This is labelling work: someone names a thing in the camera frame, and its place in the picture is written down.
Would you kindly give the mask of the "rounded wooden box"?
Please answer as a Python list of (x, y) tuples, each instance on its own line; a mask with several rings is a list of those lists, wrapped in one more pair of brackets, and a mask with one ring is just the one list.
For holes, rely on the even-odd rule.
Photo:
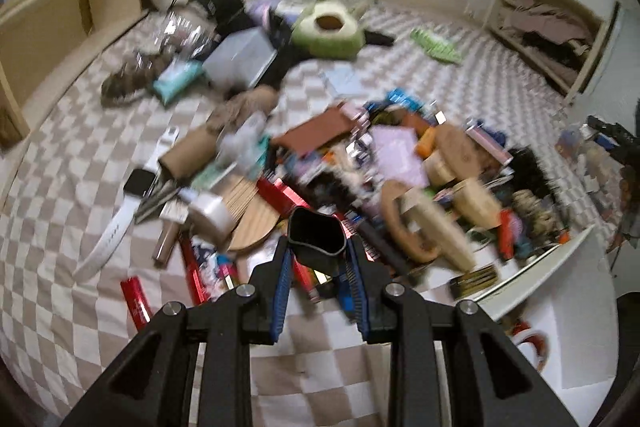
[(452, 205), (472, 225), (486, 230), (500, 225), (501, 204), (496, 196), (475, 178), (460, 181), (452, 188)]

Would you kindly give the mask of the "long wooden block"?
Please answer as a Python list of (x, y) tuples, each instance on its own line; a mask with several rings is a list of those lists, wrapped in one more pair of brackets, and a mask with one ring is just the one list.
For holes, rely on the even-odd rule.
[(401, 213), (416, 222), (420, 231), (459, 271), (474, 270), (474, 251), (462, 228), (419, 187), (411, 187), (401, 196), (400, 208)]

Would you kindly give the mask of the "black feather puff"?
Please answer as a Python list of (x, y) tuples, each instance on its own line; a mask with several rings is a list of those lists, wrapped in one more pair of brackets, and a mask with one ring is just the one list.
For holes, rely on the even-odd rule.
[(537, 198), (548, 198), (556, 204), (558, 199), (554, 186), (550, 182), (534, 151), (526, 147), (512, 147), (509, 167), (513, 170), (512, 186), (514, 191), (531, 191)]

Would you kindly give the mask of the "green checkered pouch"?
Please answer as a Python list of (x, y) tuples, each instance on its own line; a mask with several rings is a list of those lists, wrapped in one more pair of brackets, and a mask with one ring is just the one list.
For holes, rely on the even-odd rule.
[(433, 31), (413, 28), (410, 31), (410, 38), (427, 56), (436, 61), (456, 65), (463, 62), (463, 56), (456, 46), (444, 37), (434, 34)]

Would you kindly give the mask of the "teal wipes pack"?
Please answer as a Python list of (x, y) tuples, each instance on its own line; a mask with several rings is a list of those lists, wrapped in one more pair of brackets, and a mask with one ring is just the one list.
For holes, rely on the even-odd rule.
[(157, 80), (152, 82), (152, 92), (163, 106), (168, 106), (202, 74), (203, 66), (200, 62), (175, 58)]

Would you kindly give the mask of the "wooden shelf headboard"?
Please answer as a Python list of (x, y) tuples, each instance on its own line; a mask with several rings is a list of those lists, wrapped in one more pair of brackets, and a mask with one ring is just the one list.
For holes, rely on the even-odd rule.
[(1, 7), (1, 148), (38, 126), (61, 93), (145, 16), (141, 0), (10, 0)]

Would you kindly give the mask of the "clear plastic box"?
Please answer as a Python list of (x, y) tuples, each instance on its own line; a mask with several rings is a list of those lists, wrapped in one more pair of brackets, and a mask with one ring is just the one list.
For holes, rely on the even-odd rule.
[(219, 92), (253, 89), (277, 56), (261, 27), (224, 38), (202, 67), (209, 86)]

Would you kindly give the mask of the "avocado plush toy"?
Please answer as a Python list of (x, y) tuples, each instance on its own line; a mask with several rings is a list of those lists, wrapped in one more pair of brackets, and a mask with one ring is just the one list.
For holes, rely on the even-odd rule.
[(366, 45), (360, 23), (342, 2), (307, 5), (292, 26), (292, 43), (314, 58), (353, 61)]

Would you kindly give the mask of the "white storage box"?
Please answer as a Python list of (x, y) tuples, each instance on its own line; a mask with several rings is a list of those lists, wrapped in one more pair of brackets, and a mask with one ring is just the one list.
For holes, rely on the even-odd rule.
[(473, 298), (495, 321), (516, 308), (547, 335), (541, 372), (578, 425), (587, 426), (610, 391), (618, 360), (615, 291), (596, 228)]

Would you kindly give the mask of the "cardboard tube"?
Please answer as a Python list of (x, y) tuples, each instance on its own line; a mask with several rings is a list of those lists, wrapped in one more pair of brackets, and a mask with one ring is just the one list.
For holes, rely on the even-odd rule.
[(220, 131), (207, 124), (190, 130), (158, 162), (171, 179), (184, 181), (202, 170), (216, 156)]

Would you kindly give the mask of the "red lipstick tube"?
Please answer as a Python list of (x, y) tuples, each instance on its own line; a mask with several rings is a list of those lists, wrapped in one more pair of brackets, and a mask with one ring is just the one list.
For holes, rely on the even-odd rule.
[(138, 332), (145, 328), (153, 316), (139, 277), (129, 277), (120, 282), (120, 289), (134, 327)]

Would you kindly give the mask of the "round bear coaster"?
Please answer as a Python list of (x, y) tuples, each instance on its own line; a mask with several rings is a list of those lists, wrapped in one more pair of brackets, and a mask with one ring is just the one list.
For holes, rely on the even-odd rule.
[(385, 181), (380, 190), (380, 213), (390, 237), (401, 251), (412, 261), (426, 265), (437, 259), (440, 251), (420, 230), (411, 231), (409, 221), (402, 217), (401, 199), (408, 190), (408, 185), (402, 181)]

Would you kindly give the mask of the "open closet shelf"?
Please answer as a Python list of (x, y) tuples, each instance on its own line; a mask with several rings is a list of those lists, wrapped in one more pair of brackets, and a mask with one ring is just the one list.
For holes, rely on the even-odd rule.
[(618, 0), (601, 14), (579, 0), (494, 0), (484, 26), (570, 105), (596, 72), (619, 10)]

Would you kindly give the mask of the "black square cup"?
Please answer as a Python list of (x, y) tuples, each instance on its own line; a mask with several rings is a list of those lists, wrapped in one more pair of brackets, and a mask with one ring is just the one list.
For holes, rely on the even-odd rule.
[(288, 248), (311, 270), (336, 277), (346, 243), (341, 221), (334, 216), (297, 206), (288, 217)]

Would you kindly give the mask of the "black bag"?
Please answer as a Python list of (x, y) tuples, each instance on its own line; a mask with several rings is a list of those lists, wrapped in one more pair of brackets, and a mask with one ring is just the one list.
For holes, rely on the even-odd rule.
[[(179, 0), (172, 0), (173, 8)], [(244, 0), (186, 0), (194, 1), (206, 13), (209, 20), (214, 20), (218, 26), (229, 26), (246, 17)]]

